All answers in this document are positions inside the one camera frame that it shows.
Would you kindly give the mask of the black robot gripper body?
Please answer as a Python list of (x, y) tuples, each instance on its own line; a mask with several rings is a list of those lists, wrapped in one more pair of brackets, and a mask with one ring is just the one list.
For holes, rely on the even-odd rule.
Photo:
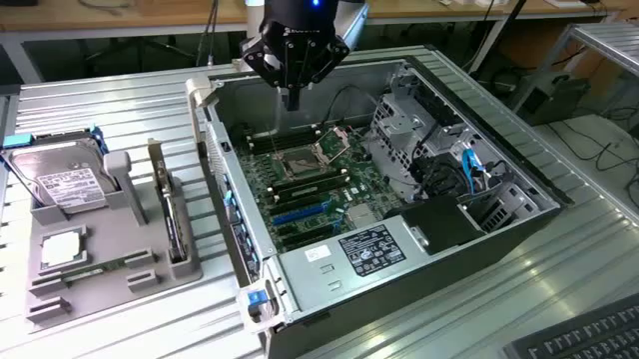
[(283, 51), (288, 41), (311, 40), (317, 46), (335, 39), (337, 1), (265, 1), (261, 39), (272, 51)]

